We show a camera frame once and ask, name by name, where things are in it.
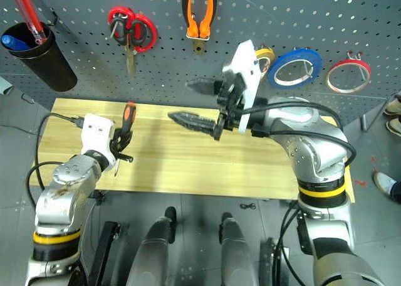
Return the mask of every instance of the gray pegboard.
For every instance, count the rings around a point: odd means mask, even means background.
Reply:
[[[22,19],[13,0],[0,1],[4,31]],[[323,59],[314,82],[277,90],[264,81],[259,94],[265,97],[297,95],[320,102],[338,111],[347,123],[401,89],[401,0],[218,0],[211,40],[202,57],[192,52],[192,42],[185,37],[180,0],[33,1],[44,21],[52,19],[50,7],[60,17],[53,31],[78,84],[66,93],[52,92],[4,49],[0,49],[0,75],[48,108],[55,97],[213,107],[214,99],[186,90],[185,81],[218,76],[237,44],[248,39],[272,46],[277,55],[307,46]],[[206,10],[204,1],[192,5],[198,21]],[[135,58],[136,79],[127,75],[122,47],[105,40],[107,14],[116,5],[130,6],[157,25],[154,49]],[[327,71],[345,59],[348,50],[362,51],[372,68],[371,84],[357,95],[335,94],[325,84]],[[349,73],[336,80],[353,83],[359,78]]]

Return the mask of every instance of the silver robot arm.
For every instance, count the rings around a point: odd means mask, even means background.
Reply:
[[[345,191],[346,150],[344,133],[325,122],[317,109],[302,98],[257,98],[260,69],[251,41],[238,46],[232,62],[223,68],[222,80],[193,80],[187,86],[196,92],[217,95],[217,122],[194,114],[176,112],[169,117],[178,124],[219,140],[223,129],[244,124],[253,136],[270,137],[283,146],[298,180],[298,235],[301,248],[315,258],[316,286],[371,286],[383,283],[370,266],[353,253],[354,233],[350,199]],[[280,107],[280,102],[305,103],[302,107]],[[272,109],[266,110],[269,104]],[[253,105],[256,113],[245,110]],[[314,132],[326,136],[300,134]]]
[[[274,97],[269,102],[302,100]],[[307,130],[346,141],[343,132],[325,122],[315,109],[268,110],[263,128]],[[345,192],[346,150],[339,144],[302,135],[272,135],[287,152],[298,179],[298,235],[302,250],[313,255],[316,286],[384,284],[367,262],[354,254],[350,198]]]
[[[25,286],[86,285],[80,265],[79,241],[89,195],[103,171],[111,170],[117,158],[132,161],[120,152],[131,140],[135,105],[127,104],[123,127],[97,115],[85,116],[81,154],[59,165],[53,180],[36,205],[33,254],[28,261]]]

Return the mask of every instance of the blue tape roll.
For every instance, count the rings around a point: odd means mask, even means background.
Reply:
[[[280,68],[295,60],[306,60],[310,62],[311,66],[313,67],[312,74],[307,76],[305,73],[304,77],[294,80],[293,84],[291,84],[291,82],[280,82],[274,77]],[[318,52],[309,49],[294,50],[282,55],[270,66],[268,71],[268,80],[271,86],[275,88],[293,89],[302,87],[303,85],[313,81],[319,75],[322,66],[323,62]]]

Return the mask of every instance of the person's foot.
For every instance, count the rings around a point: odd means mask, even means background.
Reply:
[[[390,102],[384,110],[386,115],[401,115],[401,102],[398,99]]]
[[[401,137],[401,122],[398,118],[386,122],[386,128],[392,134],[396,134],[397,136]]]
[[[382,190],[384,194],[390,197],[391,189],[393,188],[394,184],[397,182],[396,180],[392,179],[390,176],[387,176],[381,172],[375,172],[373,175],[373,181],[375,185]]]

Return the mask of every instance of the black cup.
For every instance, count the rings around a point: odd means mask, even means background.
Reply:
[[[3,35],[11,35],[34,48],[26,51],[14,51],[3,46],[10,54],[25,63],[52,90],[57,92],[71,90],[76,85],[76,75],[58,48],[53,32],[46,24],[42,23],[42,26],[47,40],[41,45],[35,44],[34,37],[26,23],[19,23],[7,29]]]

